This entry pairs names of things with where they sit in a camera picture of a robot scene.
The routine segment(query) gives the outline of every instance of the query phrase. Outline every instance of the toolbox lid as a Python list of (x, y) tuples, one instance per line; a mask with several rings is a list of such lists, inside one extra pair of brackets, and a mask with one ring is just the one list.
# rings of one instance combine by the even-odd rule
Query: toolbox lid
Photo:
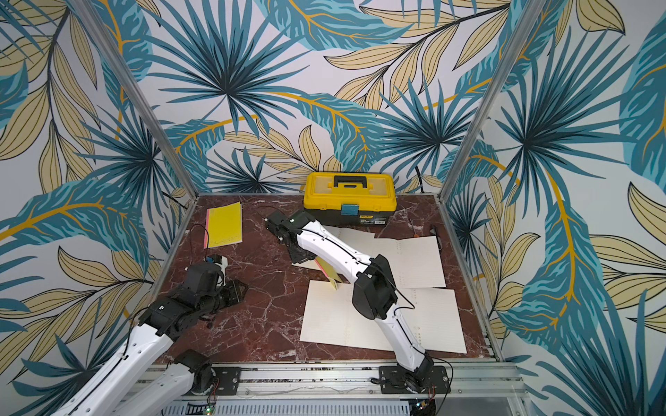
[(396, 190), (386, 174), (313, 172), (305, 183), (303, 205), (315, 210), (358, 205), (359, 211), (395, 211)]

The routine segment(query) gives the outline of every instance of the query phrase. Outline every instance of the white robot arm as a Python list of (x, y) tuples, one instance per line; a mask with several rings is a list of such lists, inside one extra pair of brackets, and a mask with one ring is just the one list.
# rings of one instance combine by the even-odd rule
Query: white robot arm
[(406, 370), (406, 385), (422, 393), (430, 387), (433, 361), (419, 344), (398, 307), (398, 292), (391, 267), (383, 256), (371, 258), (329, 233), (305, 211), (287, 218), (276, 211), (266, 227), (287, 246), (293, 263), (321, 257), (354, 285), (352, 303), (373, 319), (391, 343), (398, 365)]

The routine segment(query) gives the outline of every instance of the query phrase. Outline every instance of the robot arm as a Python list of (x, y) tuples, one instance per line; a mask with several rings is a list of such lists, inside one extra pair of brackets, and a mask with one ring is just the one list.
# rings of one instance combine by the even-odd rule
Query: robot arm
[(183, 284), (150, 304), (126, 343), (55, 416), (139, 416), (170, 403), (188, 391), (206, 391), (212, 383), (210, 360), (193, 350), (180, 354), (167, 371), (132, 399), (116, 407), (136, 380), (162, 353), (204, 315), (241, 302), (247, 285), (227, 280), (226, 258), (191, 265)]
[(432, 358), (426, 355), (397, 305), (396, 284), (387, 259), (371, 258), (329, 233), (305, 211), (286, 218), (274, 212), (266, 227), (287, 246), (294, 263), (321, 257), (354, 285), (352, 303), (364, 317), (374, 320), (406, 370), (406, 384), (416, 393), (430, 386)]

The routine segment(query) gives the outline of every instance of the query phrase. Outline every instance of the toolbox latch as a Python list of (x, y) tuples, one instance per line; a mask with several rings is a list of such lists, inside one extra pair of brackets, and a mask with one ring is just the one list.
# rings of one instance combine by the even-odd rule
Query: toolbox latch
[(358, 205), (342, 204), (342, 207), (340, 209), (340, 213), (342, 215), (357, 216), (358, 215)]

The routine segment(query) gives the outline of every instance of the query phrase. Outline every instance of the black cable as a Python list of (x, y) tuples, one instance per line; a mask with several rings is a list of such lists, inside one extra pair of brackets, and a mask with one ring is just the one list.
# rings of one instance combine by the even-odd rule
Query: black cable
[(190, 266), (192, 265), (192, 257), (193, 257), (193, 253), (194, 253), (194, 250), (192, 250), (192, 230), (194, 230), (194, 227), (196, 227), (196, 226), (200, 226), (206, 232), (206, 243), (207, 244), (206, 244), (206, 247), (204, 247), (206, 249), (206, 254), (204, 255), (204, 261), (206, 261), (206, 259), (208, 258), (208, 245), (210, 244), (210, 234), (208, 234), (208, 229), (206, 227), (204, 227), (202, 224), (197, 223), (197, 224), (193, 225), (192, 228), (190, 228), (190, 232), (187, 234), (187, 236), (190, 240)]

